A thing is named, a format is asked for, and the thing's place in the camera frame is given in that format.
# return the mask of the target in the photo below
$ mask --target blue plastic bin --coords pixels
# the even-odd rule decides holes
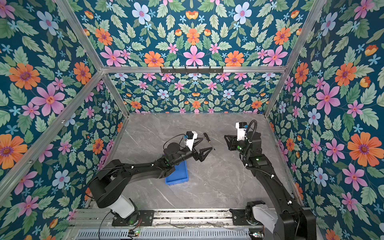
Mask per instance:
[[[188,169],[187,169],[187,162],[183,161],[179,165],[175,166],[175,171],[166,177],[166,184],[167,185],[174,185],[178,183],[188,182],[189,176],[188,176]]]

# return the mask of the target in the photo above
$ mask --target diagonal metal bar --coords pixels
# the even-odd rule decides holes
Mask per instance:
[[[277,101],[277,98],[279,97],[279,94],[281,90],[284,87],[285,81],[288,79],[289,74],[292,71],[292,68],[299,57],[299,54],[301,52],[301,49],[304,47],[305,42],[307,41],[307,38],[312,31],[312,28],[321,13],[321,10],[325,4],[326,0],[315,0],[315,2],[312,5],[312,8],[308,14],[307,19],[305,20],[304,26],[301,30],[300,36],[297,39],[297,42],[295,46],[293,47],[293,50],[288,58],[287,65],[286,65],[286,70],[283,73],[283,75],[280,77],[279,82],[277,83],[275,90],[273,91],[273,94],[269,100],[268,107],[266,111],[264,112],[264,115],[267,117],[269,113],[271,112],[274,104]]]
[[[284,73],[286,71],[285,66],[247,66],[247,67],[129,67],[129,66],[121,66],[121,67],[103,67],[104,73],[161,73],[162,70],[167,73],[181,73],[181,72],[190,72],[191,70],[195,70],[196,73],[199,70],[208,71],[211,69],[211,73],[215,71],[221,71],[224,73]]]
[[[72,101],[65,107],[65,109],[56,117],[53,123],[43,132],[36,142],[28,149],[23,157],[15,164],[13,168],[4,176],[0,182],[0,206],[7,199],[12,190],[20,182],[45,151],[47,145],[59,133],[65,122],[68,121],[72,114],[80,107],[84,99],[96,87],[102,78],[101,71],[96,72],[90,81],[80,90],[80,92],[72,99]]]
[[[113,84],[111,77],[108,74],[104,74],[103,81],[104,81],[105,85],[107,86],[107,88],[109,89],[112,97],[115,99],[116,104],[119,106],[124,117],[128,117],[128,115],[129,115],[128,109],[125,106],[124,101],[121,98],[120,93],[118,92],[117,88]]]
[[[96,50],[93,48],[91,42],[89,41],[87,35],[85,35],[84,28],[81,26],[78,18],[76,17],[71,5],[67,0],[56,0],[56,4],[58,5],[60,11],[63,13],[65,19],[70,25],[71,29],[75,33],[79,43],[84,48],[87,53],[89,59],[92,61],[97,71],[100,71],[103,67],[103,63],[101,62],[99,55]]]

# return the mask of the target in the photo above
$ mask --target blue tray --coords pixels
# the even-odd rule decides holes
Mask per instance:
[[[188,170],[187,170],[187,162],[183,161],[179,165],[175,166],[175,171],[166,177],[167,185],[174,185],[182,182],[188,182]]]

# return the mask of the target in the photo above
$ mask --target orange flower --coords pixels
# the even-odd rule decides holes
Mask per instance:
[[[309,73],[308,64],[301,63],[300,66],[298,66],[296,69],[296,73],[295,73],[296,83],[303,84],[303,82],[307,80],[308,73]]]
[[[192,107],[194,107],[194,108],[199,108],[199,107],[201,107],[201,103],[199,102],[199,101],[194,101],[193,103],[192,103]]]
[[[89,82],[91,78],[91,73],[89,72],[88,66],[86,66],[83,62],[81,62],[80,64],[75,63],[74,66],[76,68],[73,69],[73,73],[77,75],[77,81],[85,85],[87,82]]]
[[[332,229],[327,229],[325,237],[327,240],[340,240],[339,235],[337,235]]]
[[[19,88],[31,90],[40,82],[38,77],[40,73],[29,64],[25,66],[23,63],[18,63],[17,68],[10,68],[9,71],[12,73],[9,78],[12,82],[16,82],[15,85]]]
[[[233,51],[233,53],[228,53],[228,57],[225,58],[225,62],[227,63],[227,67],[240,67],[241,63],[244,62],[243,53],[239,53],[239,51]]]
[[[187,16],[187,19],[197,19],[198,15],[199,15],[199,12],[197,11],[187,11],[185,12],[185,15]]]
[[[177,29],[177,30],[175,31],[175,35],[176,35],[176,36],[181,36],[181,34],[182,34],[181,29]]]
[[[56,240],[56,237],[53,237],[53,236],[51,236],[51,235],[49,235],[46,239],[44,239],[44,240]]]
[[[99,42],[103,43],[104,45],[112,45],[113,39],[111,37],[111,34],[108,31],[104,31],[103,28],[96,29],[95,35],[98,38]]]
[[[132,101],[131,102],[131,106],[134,108],[134,109],[141,109],[141,103],[137,102],[137,101]]]
[[[349,85],[349,81],[352,81],[355,78],[355,72],[357,71],[356,67],[353,66],[353,63],[345,63],[341,65],[340,69],[336,71],[337,77],[335,77],[335,81],[337,85],[344,86]]]
[[[104,141],[101,140],[101,138],[95,140],[95,143],[93,144],[93,149],[92,149],[92,151],[93,151],[95,154],[99,154],[99,153],[101,153],[101,150],[102,150],[103,147],[104,147],[104,143],[103,143],[103,142],[104,142]]]
[[[121,127],[122,127],[122,122],[120,122],[119,125],[118,125],[118,132],[120,132]]]
[[[297,191],[299,191],[300,198],[303,200],[303,199],[304,199],[303,190],[302,190],[302,188],[299,186],[298,183],[296,183],[296,188],[297,188]]]
[[[259,107],[261,107],[262,106],[262,102],[261,101],[256,101],[256,102],[253,102],[252,103],[252,108],[259,108]]]
[[[187,38],[188,38],[187,40],[192,45],[196,45],[196,43],[200,41],[199,37],[200,37],[200,34],[194,28],[191,28],[189,30],[189,33],[187,33]]]
[[[12,139],[11,134],[0,135],[0,164],[3,164],[3,169],[13,167],[13,162],[18,162],[23,156],[21,153],[27,151],[27,145],[22,144],[23,142],[24,139],[19,136]]]
[[[370,85],[371,80],[368,76],[365,76],[360,80],[360,86],[362,86],[363,88],[368,88]]]
[[[161,58],[159,53],[155,53],[154,51],[149,51],[149,54],[146,53],[144,55],[144,62],[148,64],[148,67],[162,67],[164,66],[164,59]]]
[[[379,50],[379,48],[376,45],[369,45],[365,49],[364,53],[365,53],[366,56],[370,56],[370,55],[374,54],[377,50]]]
[[[276,36],[273,38],[275,44],[283,45],[291,36],[291,29],[282,28],[281,31],[277,31]]]
[[[384,158],[384,150],[377,148],[381,146],[381,141],[377,137],[371,138],[368,132],[362,132],[359,136],[357,133],[351,137],[352,142],[348,142],[348,149],[352,150],[349,153],[353,160],[358,159],[358,164],[364,167],[367,162],[372,166],[379,164],[377,159]]]
[[[288,138],[286,143],[287,149],[292,152],[295,149],[295,143],[293,142],[293,139]]]
[[[91,13],[90,11],[85,11],[84,13],[85,13],[85,15],[86,15],[89,19],[93,19],[93,13]]]
[[[295,11],[293,11],[292,13],[291,13],[291,18],[295,18],[295,17],[297,17],[297,15],[299,15],[299,10],[295,10]]]
[[[205,29],[204,30],[204,35],[205,36],[210,36],[212,33],[211,33],[211,30],[209,30],[209,29]]]
[[[89,188],[87,188],[85,190],[85,195],[84,195],[84,200],[87,201],[89,199],[89,196],[91,196],[91,190]]]
[[[56,227],[57,221],[58,221],[58,219],[55,218],[55,219],[49,224],[49,227],[50,227],[50,228],[54,228],[54,227]]]

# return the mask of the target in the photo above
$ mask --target screwdriver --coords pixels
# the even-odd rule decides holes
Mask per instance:
[[[211,146],[212,146],[212,143],[211,143],[211,140],[208,137],[208,134],[205,132],[205,133],[203,133],[203,135],[204,135],[205,139],[209,142],[209,144],[211,144]]]

